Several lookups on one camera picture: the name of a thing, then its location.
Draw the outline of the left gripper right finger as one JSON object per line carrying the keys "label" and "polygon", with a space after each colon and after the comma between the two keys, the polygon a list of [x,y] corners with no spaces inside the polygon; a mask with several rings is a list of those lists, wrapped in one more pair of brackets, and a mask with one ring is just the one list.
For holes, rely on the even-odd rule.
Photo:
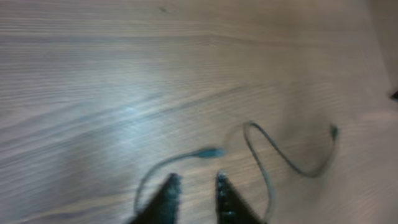
{"label": "left gripper right finger", "polygon": [[225,172],[216,175],[217,224],[263,224],[239,192],[229,181]]}

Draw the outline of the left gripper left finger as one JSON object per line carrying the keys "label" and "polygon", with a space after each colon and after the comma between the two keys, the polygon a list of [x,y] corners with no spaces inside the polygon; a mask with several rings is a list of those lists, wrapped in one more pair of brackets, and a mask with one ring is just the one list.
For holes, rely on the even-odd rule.
{"label": "left gripper left finger", "polygon": [[181,193],[180,176],[171,173],[146,208],[128,224],[176,224]]}

